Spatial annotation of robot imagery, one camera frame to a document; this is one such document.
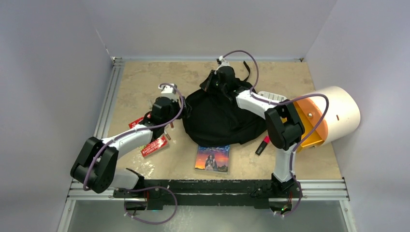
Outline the black student backpack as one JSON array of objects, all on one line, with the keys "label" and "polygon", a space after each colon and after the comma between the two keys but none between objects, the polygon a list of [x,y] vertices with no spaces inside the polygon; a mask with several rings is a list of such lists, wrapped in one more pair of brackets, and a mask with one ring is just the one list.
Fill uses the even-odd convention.
[{"label": "black student backpack", "polygon": [[192,111],[189,118],[182,120],[183,126],[199,146],[242,145],[266,131],[265,121],[259,116],[201,88],[191,93],[186,101]]}]

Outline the Jane Eyre blue book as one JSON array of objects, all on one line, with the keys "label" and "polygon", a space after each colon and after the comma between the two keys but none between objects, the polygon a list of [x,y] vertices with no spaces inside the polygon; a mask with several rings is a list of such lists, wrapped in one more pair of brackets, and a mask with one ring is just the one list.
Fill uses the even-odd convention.
[{"label": "Jane Eyre blue book", "polygon": [[218,147],[199,146],[194,168],[199,171],[227,174],[229,171],[230,148],[230,145]]}]

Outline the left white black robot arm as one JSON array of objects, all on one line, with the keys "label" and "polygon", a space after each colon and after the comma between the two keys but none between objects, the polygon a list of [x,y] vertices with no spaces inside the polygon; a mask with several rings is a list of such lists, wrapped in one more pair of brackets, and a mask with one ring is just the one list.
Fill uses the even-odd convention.
[{"label": "left white black robot arm", "polygon": [[164,134],[172,121],[188,118],[191,106],[182,100],[158,97],[141,120],[129,130],[109,138],[88,138],[77,156],[70,175],[85,191],[102,193],[108,188],[125,189],[133,198],[144,193],[144,177],[136,171],[117,167],[123,155],[147,145]]}]

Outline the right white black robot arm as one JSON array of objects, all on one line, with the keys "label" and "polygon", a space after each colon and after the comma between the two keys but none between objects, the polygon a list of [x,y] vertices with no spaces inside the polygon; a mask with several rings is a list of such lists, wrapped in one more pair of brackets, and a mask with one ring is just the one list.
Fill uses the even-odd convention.
[{"label": "right white black robot arm", "polygon": [[211,70],[200,88],[206,93],[225,97],[236,107],[265,121],[270,142],[277,149],[271,190],[276,196],[282,197],[295,187],[294,154],[305,127],[294,104],[288,100],[271,102],[257,95],[247,80],[236,78],[231,66]]}]

